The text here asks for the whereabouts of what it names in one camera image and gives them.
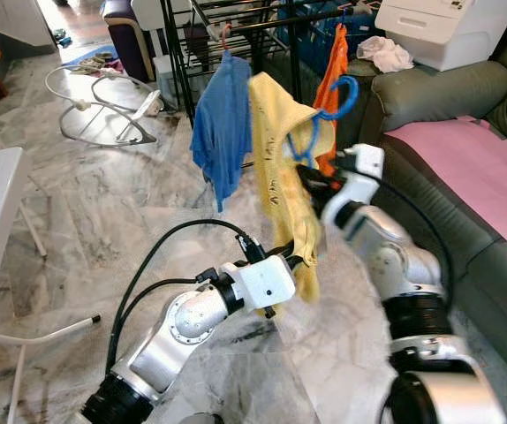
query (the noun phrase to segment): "electrical cord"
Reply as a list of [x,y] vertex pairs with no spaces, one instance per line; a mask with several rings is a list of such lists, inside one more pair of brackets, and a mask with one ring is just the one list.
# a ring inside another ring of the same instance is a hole
[[153,283],[150,286],[146,287],[144,290],[142,290],[140,293],[138,293],[138,295],[132,300],[132,302],[130,302],[128,307],[125,309],[124,313],[122,314],[122,318],[120,318],[120,322],[118,323],[117,326],[117,337],[114,341],[114,345],[112,346],[114,351],[116,351],[118,348],[120,334],[122,333],[124,324],[126,323],[126,320],[128,319],[128,316],[130,315],[132,310],[141,302],[142,299],[144,299],[153,290],[165,287],[166,285],[173,284],[197,284],[197,281],[191,278],[168,278],[162,281],[158,281],[157,283]]
[[118,309],[116,311],[116,315],[114,317],[114,322],[112,323],[112,330],[110,331],[110,339],[109,339],[109,350],[106,357],[106,374],[110,371],[110,369],[114,366],[116,363],[116,353],[117,353],[117,346],[118,346],[118,339],[119,339],[119,331],[118,329],[121,328],[120,322],[122,321],[122,316],[124,314],[126,303],[128,302],[128,299],[130,298],[130,295],[133,292],[133,288],[138,283],[138,280],[141,277],[141,274],[143,273],[146,266],[149,264],[149,262],[154,257],[157,250],[162,246],[165,241],[171,237],[173,234],[175,234],[179,230],[183,230],[184,228],[191,227],[194,225],[203,225],[203,224],[213,224],[213,225],[220,225],[226,228],[229,228],[230,230],[233,230],[236,232],[239,236],[243,237],[244,239],[250,240],[251,238],[246,234],[244,230],[239,228],[238,226],[228,223],[226,221],[222,221],[220,219],[196,219],[193,221],[188,221],[186,223],[181,223],[173,228],[171,228],[169,231],[167,231],[165,234],[161,236],[159,240],[154,244],[154,246],[149,251],[148,255],[144,259],[144,261],[141,263],[140,267],[136,271],[136,274],[134,275],[132,281],[130,284],[128,284],[128,287],[124,293],[124,296],[122,297],[122,300],[120,301],[120,305],[118,305]]
[[390,394],[385,397],[381,410],[379,411],[379,416],[377,417],[377,424],[383,423],[383,415],[385,414],[385,410],[387,409],[387,405],[389,404],[390,399],[391,399]]
[[267,252],[267,255],[271,256],[273,254],[282,254],[286,258],[286,257],[292,255],[294,247],[295,247],[295,242],[294,242],[294,240],[291,240],[286,245],[277,246],[277,247],[274,247],[273,249],[269,250]]
[[389,190],[391,193],[398,196],[401,200],[403,200],[407,205],[409,205],[419,216],[424,220],[424,222],[427,224],[428,228],[432,231],[436,238],[436,242],[442,249],[442,253],[444,256],[444,259],[446,261],[446,271],[448,275],[446,276],[446,284],[444,285],[444,289],[446,290],[446,312],[449,312],[451,310],[453,301],[454,301],[454,264],[450,256],[450,251],[448,250],[448,247],[444,243],[442,236],[436,229],[434,223],[428,216],[422,212],[422,210],[412,201],[406,194],[402,193],[400,190],[398,190],[395,186],[388,183],[382,178],[378,178],[374,175],[366,174],[365,172],[360,172],[359,170],[355,169],[349,169],[349,172],[352,172],[354,174],[361,175],[362,177],[367,177],[370,179],[373,179],[377,184],[379,184],[382,187],[385,187],[387,190]]

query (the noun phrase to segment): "marble floor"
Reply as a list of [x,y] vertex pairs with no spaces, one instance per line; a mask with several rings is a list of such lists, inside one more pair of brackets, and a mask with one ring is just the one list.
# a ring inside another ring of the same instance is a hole
[[[271,247],[254,170],[244,171],[238,191],[217,214],[212,190],[192,163],[184,116],[146,120],[155,144],[106,149],[65,140],[57,117],[66,103],[42,82],[58,63],[58,55],[13,63],[6,81],[12,94],[0,102],[0,138],[27,151],[32,175],[50,193],[48,198],[26,186],[26,206],[49,254],[46,261],[37,254],[17,217],[0,272],[0,333],[36,337],[95,313],[102,321],[28,350],[16,420],[26,424],[64,422],[98,387],[120,296],[169,228],[216,216]],[[87,88],[72,79],[56,84]],[[386,361],[387,322],[363,266],[333,229],[327,229],[327,243],[319,301],[306,305],[294,299],[273,321],[232,316],[189,359],[148,422],[178,424],[197,412],[218,413],[226,424],[375,422],[394,375]],[[165,245],[139,287],[165,277],[192,277],[239,257],[227,231],[194,227]],[[155,322],[169,296],[184,289],[146,298],[126,324],[119,351]],[[456,312],[453,319],[507,413],[506,364],[466,317]],[[0,346],[0,423],[6,420],[17,357],[17,348]]]

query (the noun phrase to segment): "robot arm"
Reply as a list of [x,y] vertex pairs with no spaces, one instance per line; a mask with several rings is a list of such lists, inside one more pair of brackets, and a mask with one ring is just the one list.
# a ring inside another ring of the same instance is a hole
[[325,223],[334,223],[367,265],[390,322],[390,364],[398,377],[386,406],[401,424],[502,424],[503,411],[487,378],[453,334],[444,307],[438,260],[418,248],[396,221],[368,205],[381,177],[380,148],[356,145],[339,155],[340,189],[316,170],[299,166],[305,188]]
[[241,308],[264,308],[270,316],[271,306],[295,293],[290,267],[280,255],[243,267],[225,263],[220,275],[209,274],[209,283],[178,295],[166,305],[158,323],[117,361],[98,391],[67,421],[69,424],[145,421],[189,356],[210,338],[217,324]]

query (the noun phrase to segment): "clothes hanger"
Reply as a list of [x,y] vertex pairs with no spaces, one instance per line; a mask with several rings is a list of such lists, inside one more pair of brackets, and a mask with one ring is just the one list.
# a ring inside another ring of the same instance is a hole
[[345,12],[345,11],[346,11],[346,9],[347,9],[348,7],[351,7],[351,6],[352,6],[352,4],[351,4],[351,3],[340,4],[340,5],[338,6],[338,10],[339,10],[339,11],[342,11],[342,20],[340,21],[340,23],[342,24],[342,27],[345,27],[345,15],[346,15],[346,12]]
[[289,147],[291,148],[292,157],[295,162],[303,163],[306,160],[307,166],[309,168],[313,168],[313,157],[311,155],[314,146],[316,145],[316,139],[318,138],[318,132],[320,127],[320,120],[323,119],[325,121],[336,121],[347,114],[356,104],[358,100],[359,94],[359,85],[358,81],[348,75],[342,75],[337,81],[330,86],[330,90],[336,90],[340,86],[348,85],[350,86],[350,93],[348,94],[348,98],[345,102],[338,108],[338,110],[334,113],[329,113],[326,110],[320,109],[313,116],[313,137],[310,140],[308,147],[303,152],[297,152],[295,145],[292,142],[292,138],[290,134],[287,134],[287,141],[289,142]]
[[220,35],[220,43],[222,44],[222,47],[224,47],[224,50],[228,50],[228,44],[226,44],[226,33],[230,31],[231,28],[232,28],[231,23],[226,24]]

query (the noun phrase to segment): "blue basket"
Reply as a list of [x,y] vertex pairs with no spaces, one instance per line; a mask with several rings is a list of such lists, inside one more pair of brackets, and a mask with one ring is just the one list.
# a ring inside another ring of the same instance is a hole
[[[339,5],[345,3],[346,1],[328,1],[326,3],[302,4],[295,7],[295,12],[297,16],[306,16],[324,11],[334,11]],[[348,30],[346,36],[348,56],[354,57],[361,42],[373,35],[384,35],[382,30],[375,28],[375,16],[375,13],[373,15],[346,15],[295,26],[299,59],[323,77],[328,67],[337,24],[344,22]],[[287,9],[280,8],[277,17],[286,19],[288,17]],[[276,34],[283,43],[289,44],[287,26],[280,26],[276,30]]]

